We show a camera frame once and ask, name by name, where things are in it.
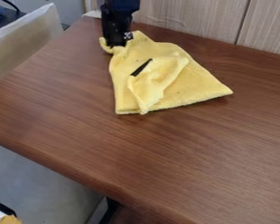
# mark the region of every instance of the yellow cloth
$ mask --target yellow cloth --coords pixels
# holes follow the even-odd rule
[[[10,216],[5,216],[2,218],[2,220],[0,221],[0,224],[21,224],[22,222],[20,222],[16,217],[14,217],[13,215]]]
[[[117,114],[146,114],[233,93],[179,46],[154,42],[140,31],[133,34],[125,47],[110,48],[100,38],[101,47],[114,55],[109,71]],[[149,59],[138,76],[131,75]]]

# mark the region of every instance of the white wall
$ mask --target white wall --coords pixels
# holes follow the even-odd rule
[[[71,25],[84,14],[83,0],[13,0],[23,12],[31,12],[44,4],[55,3],[61,19],[66,25]]]

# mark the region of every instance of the wooden table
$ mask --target wooden table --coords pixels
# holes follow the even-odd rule
[[[280,224],[280,56],[134,29],[182,46],[234,95],[116,115],[100,21],[83,18],[0,81],[0,144],[151,223]]]

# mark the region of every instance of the yellow object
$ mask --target yellow object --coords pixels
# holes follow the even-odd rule
[[[13,215],[5,216],[0,221],[0,224],[21,224],[22,222],[19,221],[16,217]]]
[[[125,47],[110,48],[100,38],[101,47],[114,55],[109,71],[117,114],[144,115],[233,93],[179,46],[154,42],[140,31],[133,34]],[[149,59],[139,75],[131,75]]]

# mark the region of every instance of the gray floor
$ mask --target gray floor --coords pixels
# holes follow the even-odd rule
[[[0,202],[24,224],[84,224],[101,200],[89,188],[0,146]]]

